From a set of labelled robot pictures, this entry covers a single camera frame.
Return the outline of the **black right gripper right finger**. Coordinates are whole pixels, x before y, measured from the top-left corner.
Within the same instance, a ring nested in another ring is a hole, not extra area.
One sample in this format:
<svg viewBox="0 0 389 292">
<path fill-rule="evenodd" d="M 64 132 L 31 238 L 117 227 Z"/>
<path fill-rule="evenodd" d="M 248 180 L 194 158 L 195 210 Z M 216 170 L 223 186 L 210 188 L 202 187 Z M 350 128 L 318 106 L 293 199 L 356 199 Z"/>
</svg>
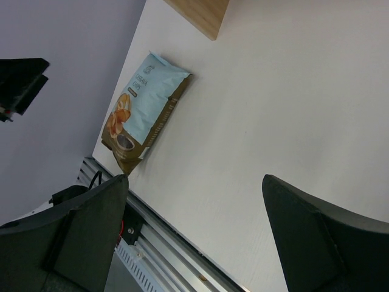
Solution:
<svg viewBox="0 0 389 292">
<path fill-rule="evenodd" d="M 289 291 L 388 291 L 388 223 L 274 175 L 262 193 Z"/>
</svg>

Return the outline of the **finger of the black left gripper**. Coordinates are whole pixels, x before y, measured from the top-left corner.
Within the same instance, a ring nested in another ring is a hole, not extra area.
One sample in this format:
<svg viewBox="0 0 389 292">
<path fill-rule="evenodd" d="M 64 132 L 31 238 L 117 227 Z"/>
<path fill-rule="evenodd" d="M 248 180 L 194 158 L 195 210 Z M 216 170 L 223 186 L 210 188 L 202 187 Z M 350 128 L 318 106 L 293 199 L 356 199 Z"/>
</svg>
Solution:
<svg viewBox="0 0 389 292">
<path fill-rule="evenodd" d="M 1 60 L 1 121 L 22 116 L 48 81 L 49 62 L 43 58 Z"/>
</svg>

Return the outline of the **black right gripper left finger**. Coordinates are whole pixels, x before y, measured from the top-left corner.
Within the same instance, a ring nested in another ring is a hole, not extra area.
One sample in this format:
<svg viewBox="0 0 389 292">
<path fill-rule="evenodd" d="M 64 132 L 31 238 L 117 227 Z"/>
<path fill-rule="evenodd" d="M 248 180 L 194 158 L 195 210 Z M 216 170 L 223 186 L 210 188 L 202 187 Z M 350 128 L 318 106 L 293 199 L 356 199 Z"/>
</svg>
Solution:
<svg viewBox="0 0 389 292">
<path fill-rule="evenodd" d="M 1 226 L 1 291 L 103 291 L 128 196 L 117 175 Z"/>
</svg>

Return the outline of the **light blue cassava chips bag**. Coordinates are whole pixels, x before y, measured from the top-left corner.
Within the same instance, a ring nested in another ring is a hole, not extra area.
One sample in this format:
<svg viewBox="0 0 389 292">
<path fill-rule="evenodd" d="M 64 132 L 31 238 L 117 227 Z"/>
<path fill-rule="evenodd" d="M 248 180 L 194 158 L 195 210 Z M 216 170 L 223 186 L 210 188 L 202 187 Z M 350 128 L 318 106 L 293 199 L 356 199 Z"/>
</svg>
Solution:
<svg viewBox="0 0 389 292">
<path fill-rule="evenodd" d="M 191 74 L 149 53 L 120 93 L 103 127 L 102 144 L 129 175 L 143 160 L 190 84 Z"/>
</svg>

